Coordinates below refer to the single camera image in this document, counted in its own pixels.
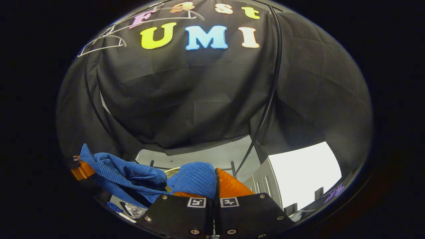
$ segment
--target black fabric backdrop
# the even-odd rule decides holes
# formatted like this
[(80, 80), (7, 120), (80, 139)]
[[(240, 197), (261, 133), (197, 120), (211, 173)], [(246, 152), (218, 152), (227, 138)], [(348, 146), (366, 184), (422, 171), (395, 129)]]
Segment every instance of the black fabric backdrop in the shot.
[[(170, 1), (163, 7), (185, 2)], [(233, 0), (193, 0), (193, 11), (205, 18), (160, 20), (116, 35), (127, 47), (95, 51), (88, 56), (88, 84), (96, 108), (117, 138), (96, 118), (84, 85), (84, 57), (75, 59), (62, 83), (57, 104), (57, 130), (65, 158), (78, 155), (83, 143), (93, 153), (108, 152), (125, 160), (148, 150), (167, 155), (215, 147), (255, 132), (272, 84), (276, 32), (272, 15)], [(230, 4), (233, 14), (220, 14), (216, 3)], [(260, 19), (245, 15), (253, 7)], [(185, 11), (158, 11), (149, 18), (185, 17)], [(372, 134), (372, 108), (367, 85), (354, 60), (329, 34), (293, 12), (278, 12), (283, 46), (277, 91), (261, 134), (255, 142), (260, 162), (267, 155), (326, 141), (343, 177), (366, 158)], [(165, 46), (141, 47), (140, 32), (176, 22)], [(119, 24), (127, 26), (132, 20)], [(227, 49), (201, 47), (188, 51), (187, 26), (206, 32), (226, 26)], [(260, 48), (244, 48), (238, 27), (256, 29)], [(115, 40), (101, 39), (111, 46)], [(102, 106), (100, 92), (111, 114)]]

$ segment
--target blue letter m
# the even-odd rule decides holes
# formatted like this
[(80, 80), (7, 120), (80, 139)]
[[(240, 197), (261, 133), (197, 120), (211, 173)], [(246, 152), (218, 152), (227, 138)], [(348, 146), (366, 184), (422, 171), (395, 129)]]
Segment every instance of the blue letter m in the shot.
[(196, 39), (202, 44), (204, 48), (207, 48), (212, 40), (212, 48), (226, 49), (228, 45), (224, 40), (224, 31), (227, 29), (225, 26), (213, 26), (208, 33), (205, 33), (200, 26), (188, 26), (185, 28), (189, 32), (189, 44), (186, 46), (186, 50), (199, 49), (199, 45)]

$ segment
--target yellow letter u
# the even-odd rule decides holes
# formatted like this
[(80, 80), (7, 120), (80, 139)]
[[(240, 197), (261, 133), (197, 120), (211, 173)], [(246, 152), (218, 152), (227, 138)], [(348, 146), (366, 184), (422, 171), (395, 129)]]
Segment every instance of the yellow letter u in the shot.
[(156, 27), (148, 28), (140, 33), (142, 35), (142, 47), (145, 49), (154, 49), (166, 45), (171, 41), (173, 37), (173, 27), (176, 23), (167, 23), (161, 27), (164, 29), (164, 37), (161, 40), (153, 40), (153, 32), (157, 29)]

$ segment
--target black cable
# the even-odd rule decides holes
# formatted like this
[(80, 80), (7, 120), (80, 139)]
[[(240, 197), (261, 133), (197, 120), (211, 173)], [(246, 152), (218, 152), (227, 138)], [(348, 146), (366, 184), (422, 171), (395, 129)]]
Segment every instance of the black cable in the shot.
[[(87, 51), (90, 51), (90, 48), (92, 47), (92, 45), (89, 45), (88, 46), (88, 48), (87, 48)], [(123, 150), (123, 151), (125, 151), (130, 157), (131, 157), (131, 159), (135, 162), (135, 163), (137, 163), (138, 164), (138, 162), (131, 156), (131, 154), (130, 153), (128, 153), (128, 151), (119, 143), (119, 141), (116, 139), (116, 137), (109, 131), (109, 129), (106, 127), (106, 125), (105, 125), (105, 123), (103, 122), (103, 120), (102, 120), (102, 118), (100, 117), (100, 115), (99, 115), (99, 112), (97, 111), (97, 109), (96, 109), (96, 106), (95, 106), (95, 104), (94, 104), (94, 102), (93, 102), (93, 99), (92, 99), (92, 97), (91, 97), (91, 94), (90, 94), (90, 89), (89, 89), (89, 87), (88, 87), (88, 80), (87, 80), (87, 62), (88, 62), (88, 54), (86, 54), (85, 55), (85, 58), (84, 58), (84, 83), (85, 83), (85, 89), (86, 89), (86, 91), (87, 91), (87, 96), (88, 96), (88, 99), (89, 99), (89, 101), (90, 101), (90, 104), (91, 104), (91, 107), (93, 108), (93, 111), (94, 111), (94, 113), (96, 114), (96, 117), (97, 117), (97, 119), (100, 121), (100, 123), (102, 124), (102, 126), (103, 126), (103, 128), (106, 130), (106, 132), (109, 134), (109, 136), (112, 138), (112, 140), (114, 140), (116, 143), (117, 143), (117, 145)]]
[(278, 49), (277, 49), (277, 55), (276, 55), (276, 61), (275, 61), (275, 71), (273, 73), (274, 79), (273, 79), (272, 88), (271, 88), (270, 94), (269, 94), (269, 100), (267, 102), (266, 107), (264, 108), (263, 115), (261, 116), (260, 123), (258, 124), (258, 127), (257, 127), (257, 130), (255, 131), (254, 137), (252, 138), (251, 145), (249, 146), (248, 151), (246, 152), (245, 157), (242, 160), (241, 164), (239, 165), (238, 169), (236, 170), (234, 176), (236, 176), (236, 174), (239, 172), (239, 170), (241, 169), (245, 160), (247, 159), (248, 155), (251, 153), (252, 147), (254, 146), (255, 141), (258, 137), (258, 133), (260, 132), (261, 128), (263, 127), (264, 121), (266, 120), (266, 116), (269, 113), (269, 109), (270, 109), (270, 106), (272, 104), (273, 97), (275, 95), (276, 85), (277, 85), (278, 77), (279, 77), (279, 71), (281, 69), (281, 67), (280, 67), (281, 61), (282, 61), (282, 31), (281, 31), (281, 26), (280, 26), (280, 23), (278, 21), (278, 17), (276, 15), (276, 12), (273, 9), (273, 7), (270, 6), (270, 5), (268, 5), (268, 7), (270, 8), (270, 11), (272, 12), (272, 15), (273, 15), (273, 19), (275, 20), (276, 34), (277, 34), (277, 37), (278, 37)]

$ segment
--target ribbed blue fabric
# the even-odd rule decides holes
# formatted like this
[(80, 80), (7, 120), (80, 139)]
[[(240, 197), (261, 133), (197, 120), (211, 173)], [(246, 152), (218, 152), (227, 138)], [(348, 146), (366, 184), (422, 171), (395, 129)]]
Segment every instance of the ribbed blue fabric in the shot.
[(92, 155), (88, 146), (83, 145), (81, 161), (88, 163), (101, 176), (94, 178), (105, 190), (133, 205), (147, 208), (125, 193), (118, 185), (130, 188), (153, 203), (161, 194), (169, 194), (165, 189), (167, 176), (159, 169), (124, 161), (112, 154)]
[(214, 199), (217, 178), (214, 167), (205, 162), (194, 162), (180, 167), (179, 172), (167, 180), (171, 194), (193, 193)]
[(108, 207), (112, 210), (114, 210), (117, 213), (123, 213), (124, 211), (122, 209), (120, 209), (117, 205), (111, 203), (111, 202), (107, 202), (106, 205), (108, 205)]

